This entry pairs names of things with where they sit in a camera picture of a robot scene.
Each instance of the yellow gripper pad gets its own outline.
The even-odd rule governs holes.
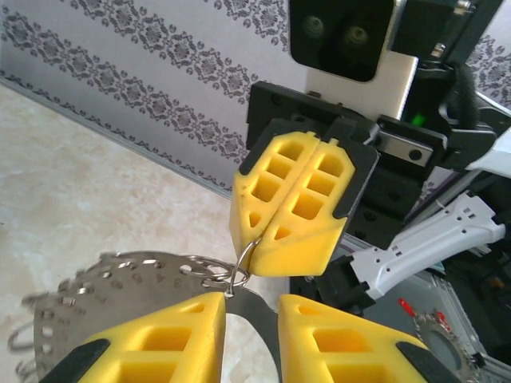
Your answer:
[[[203,294],[94,335],[43,382],[217,383],[224,337],[224,294]]]
[[[278,330],[283,383],[459,383],[414,337],[303,297],[280,298]],[[41,383],[220,383],[224,333],[224,294],[204,294],[94,335]]]
[[[293,129],[273,120],[234,175],[232,242],[240,255],[261,238],[241,263],[259,276],[321,275],[378,161],[343,134]]]
[[[279,303],[285,383],[460,383],[418,339],[297,295]]]

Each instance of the white plastic bracket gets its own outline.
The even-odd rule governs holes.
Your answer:
[[[477,196],[464,193],[420,224],[398,234],[387,250],[356,251],[351,266],[368,295],[381,298],[388,290],[462,251],[494,243],[505,236],[505,225],[492,221],[495,213]]]

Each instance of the screw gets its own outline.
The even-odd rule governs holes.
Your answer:
[[[469,0],[458,0],[456,7],[454,8],[454,14],[457,16],[463,16],[470,10],[472,3]]]
[[[433,52],[431,52],[431,56],[435,58],[440,58],[444,51],[446,50],[446,46],[443,45],[441,42],[437,42],[437,45],[434,46]]]

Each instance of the floor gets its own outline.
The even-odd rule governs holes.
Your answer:
[[[56,290],[102,251],[140,249],[233,261],[229,200],[0,88],[0,343],[31,320],[26,294]],[[268,304],[283,279],[253,278]],[[0,347],[0,381],[30,353]],[[276,381],[257,333],[228,318],[224,382]]]

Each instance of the white robot part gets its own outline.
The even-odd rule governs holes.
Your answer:
[[[365,118],[385,115],[399,119],[414,79],[418,59],[385,52],[373,81],[357,82],[317,69],[307,70],[306,93],[317,92],[331,103],[342,103]]]
[[[435,263],[504,238],[505,225],[477,196],[461,194],[450,205],[396,236],[388,250],[370,247],[353,253],[351,266],[368,295],[381,298],[398,283]]]

